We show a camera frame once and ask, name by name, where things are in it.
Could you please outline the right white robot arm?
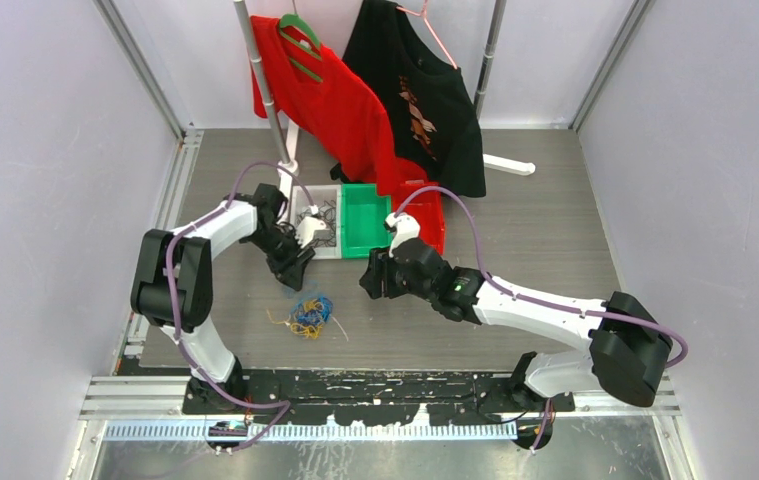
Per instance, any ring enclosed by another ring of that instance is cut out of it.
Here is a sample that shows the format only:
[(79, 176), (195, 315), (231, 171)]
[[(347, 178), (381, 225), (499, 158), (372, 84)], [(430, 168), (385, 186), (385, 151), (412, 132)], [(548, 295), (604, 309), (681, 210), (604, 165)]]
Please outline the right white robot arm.
[(372, 299), (412, 295), (454, 322), (509, 327), (568, 346), (557, 354), (521, 355), (506, 390), (526, 411), (588, 390), (650, 407), (673, 348), (671, 334), (627, 293), (577, 299), (523, 288), (453, 266), (418, 238), (395, 249), (372, 249), (359, 284)]

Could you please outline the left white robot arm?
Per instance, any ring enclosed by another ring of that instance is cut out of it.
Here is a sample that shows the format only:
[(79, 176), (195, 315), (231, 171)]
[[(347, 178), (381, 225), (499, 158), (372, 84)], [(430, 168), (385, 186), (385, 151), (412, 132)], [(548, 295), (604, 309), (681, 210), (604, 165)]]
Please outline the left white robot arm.
[(134, 313), (171, 338), (188, 362), (188, 388), (220, 411), (246, 403), (247, 385), (237, 356), (224, 344), (211, 315), (213, 263), (234, 244), (252, 244), (271, 273), (299, 291), (315, 252), (315, 237), (327, 230), (319, 208), (292, 225), (282, 220), (286, 196), (274, 185), (226, 197), (197, 220), (173, 230), (151, 229), (142, 238), (130, 303)]

